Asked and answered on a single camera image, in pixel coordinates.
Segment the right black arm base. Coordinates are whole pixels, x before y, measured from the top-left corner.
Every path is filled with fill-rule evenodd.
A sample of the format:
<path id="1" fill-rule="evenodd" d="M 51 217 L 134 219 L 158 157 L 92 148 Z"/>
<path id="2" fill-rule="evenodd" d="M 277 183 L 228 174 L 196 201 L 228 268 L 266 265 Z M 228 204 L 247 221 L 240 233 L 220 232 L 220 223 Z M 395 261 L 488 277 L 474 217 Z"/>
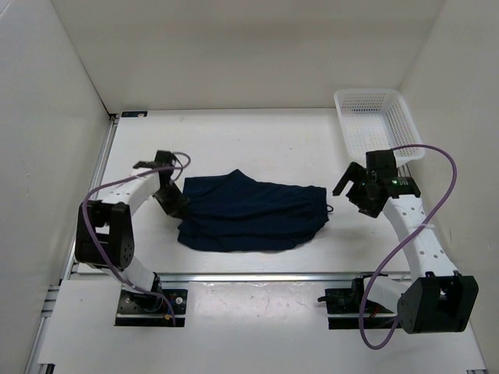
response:
<path id="1" fill-rule="evenodd" d="M 329 330 L 358 330 L 360 302 L 364 293 L 362 278 L 355 278 L 349 288 L 326 288 L 317 302 L 326 306 Z M 380 304 L 366 302 L 364 328 L 366 330 L 389 329 L 395 314 Z"/>

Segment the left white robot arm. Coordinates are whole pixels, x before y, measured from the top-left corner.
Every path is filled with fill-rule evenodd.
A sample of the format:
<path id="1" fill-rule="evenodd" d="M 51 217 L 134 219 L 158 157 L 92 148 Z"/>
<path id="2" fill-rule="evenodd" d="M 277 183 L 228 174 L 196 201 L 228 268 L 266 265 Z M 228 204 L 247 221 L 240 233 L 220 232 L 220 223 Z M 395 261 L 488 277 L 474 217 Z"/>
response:
<path id="1" fill-rule="evenodd" d="M 80 204 L 76 260 L 112 275 L 136 293 L 136 302 L 147 312 L 162 306 L 164 294 L 158 275 L 135 256 L 132 217 L 151 197 L 166 215 L 184 217 L 189 199 L 175 182 L 190 161 L 186 153 L 159 150 L 152 161 L 137 162 L 129 177 L 98 186 Z"/>

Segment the aluminium front rail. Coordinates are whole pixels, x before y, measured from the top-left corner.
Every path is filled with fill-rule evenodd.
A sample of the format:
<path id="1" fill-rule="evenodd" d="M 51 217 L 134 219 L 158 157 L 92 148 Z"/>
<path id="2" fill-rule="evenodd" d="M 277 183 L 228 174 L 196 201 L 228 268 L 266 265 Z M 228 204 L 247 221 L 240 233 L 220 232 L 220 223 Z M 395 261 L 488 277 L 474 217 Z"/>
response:
<path id="1" fill-rule="evenodd" d="M 266 282 L 325 282 L 350 281 L 370 275 L 370 272 L 315 273 L 159 273 L 163 282 L 186 283 L 266 283 Z"/>

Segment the aluminium left side rail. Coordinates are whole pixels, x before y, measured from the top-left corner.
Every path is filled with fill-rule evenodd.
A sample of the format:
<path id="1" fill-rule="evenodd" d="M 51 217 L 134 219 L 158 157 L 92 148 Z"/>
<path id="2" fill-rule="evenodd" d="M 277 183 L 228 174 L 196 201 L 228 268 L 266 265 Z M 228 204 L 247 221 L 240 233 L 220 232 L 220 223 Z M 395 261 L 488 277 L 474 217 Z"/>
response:
<path id="1" fill-rule="evenodd" d="M 109 125 L 107 127 L 105 138 L 102 143 L 101 150 L 97 159 L 97 164 L 95 166 L 94 173 L 90 182 L 90 189 L 96 187 L 101 183 L 120 116 L 121 116 L 120 114 L 109 115 Z M 27 363 L 25 365 L 23 373 L 54 372 L 55 368 L 54 364 L 39 364 L 37 360 L 40 355 L 40 350 L 43 344 L 44 335 L 48 328 L 49 319 L 55 307 L 59 288 L 62 282 L 70 280 L 72 274 L 75 272 L 75 266 L 77 264 L 75 257 L 75 245 L 76 245 L 76 240 L 73 239 L 71 246 L 69 247 L 69 253 L 67 255 L 65 265 L 62 268 L 61 277 L 56 285 L 49 286 L 48 291 L 45 295 L 44 304 L 42 306 L 41 316 L 37 327 L 37 332 L 35 334 L 34 342 L 32 344 L 32 348 L 28 356 Z"/>

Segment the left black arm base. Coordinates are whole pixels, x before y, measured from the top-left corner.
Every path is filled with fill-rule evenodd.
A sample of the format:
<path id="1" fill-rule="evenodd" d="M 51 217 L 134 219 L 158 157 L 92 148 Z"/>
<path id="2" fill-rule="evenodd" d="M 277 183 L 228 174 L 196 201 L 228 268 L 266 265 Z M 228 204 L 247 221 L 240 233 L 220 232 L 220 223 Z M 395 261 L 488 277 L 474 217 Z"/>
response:
<path id="1" fill-rule="evenodd" d="M 172 317 L 168 305 L 162 298 L 132 293 L 122 289 L 115 314 L 116 326 L 131 327 L 184 327 L 188 290 L 164 288 L 163 295 L 172 306 Z"/>

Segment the white perforated plastic basket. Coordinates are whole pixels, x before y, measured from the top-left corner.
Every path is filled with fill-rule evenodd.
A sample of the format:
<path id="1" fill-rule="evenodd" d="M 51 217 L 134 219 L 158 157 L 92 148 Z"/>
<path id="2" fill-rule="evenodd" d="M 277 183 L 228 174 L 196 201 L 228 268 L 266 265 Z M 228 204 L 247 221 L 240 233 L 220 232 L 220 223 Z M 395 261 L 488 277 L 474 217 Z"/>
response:
<path id="1" fill-rule="evenodd" d="M 422 140 L 403 96 L 393 89 L 344 89 L 334 104 L 346 150 L 353 161 L 366 163 L 366 153 L 401 146 L 395 151 L 399 167 L 424 157 Z"/>

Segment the navy blue shorts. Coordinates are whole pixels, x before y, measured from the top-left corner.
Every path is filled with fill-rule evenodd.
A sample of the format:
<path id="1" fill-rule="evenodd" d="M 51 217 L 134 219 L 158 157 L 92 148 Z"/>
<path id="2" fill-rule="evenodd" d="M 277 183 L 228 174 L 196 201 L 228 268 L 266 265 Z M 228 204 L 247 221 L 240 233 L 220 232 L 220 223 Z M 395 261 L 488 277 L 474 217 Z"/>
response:
<path id="1" fill-rule="evenodd" d="M 281 252 L 313 240 L 329 221 L 327 190 L 258 182 L 234 170 L 187 178 L 179 243 L 203 252 Z"/>

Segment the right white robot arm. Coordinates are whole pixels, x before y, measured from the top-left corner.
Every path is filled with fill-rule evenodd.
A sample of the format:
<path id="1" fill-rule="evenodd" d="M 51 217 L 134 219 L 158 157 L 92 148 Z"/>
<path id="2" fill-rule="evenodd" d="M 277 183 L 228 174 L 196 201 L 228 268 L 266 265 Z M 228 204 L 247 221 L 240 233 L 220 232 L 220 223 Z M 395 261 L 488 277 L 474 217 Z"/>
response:
<path id="1" fill-rule="evenodd" d="M 364 165 L 350 163 L 333 190 L 334 196 L 344 192 L 349 182 L 349 202 L 368 217 L 383 214 L 399 240 L 372 274 L 352 284 L 350 302 L 359 310 L 359 326 L 364 328 L 363 314 L 378 304 L 395 313 L 397 324 L 409 334 L 464 331 L 479 286 L 448 258 L 430 225 L 441 205 L 425 213 L 419 187 L 413 178 L 399 175 L 393 150 L 366 153 Z M 409 265 L 409 286 L 382 274 L 399 252 Z"/>

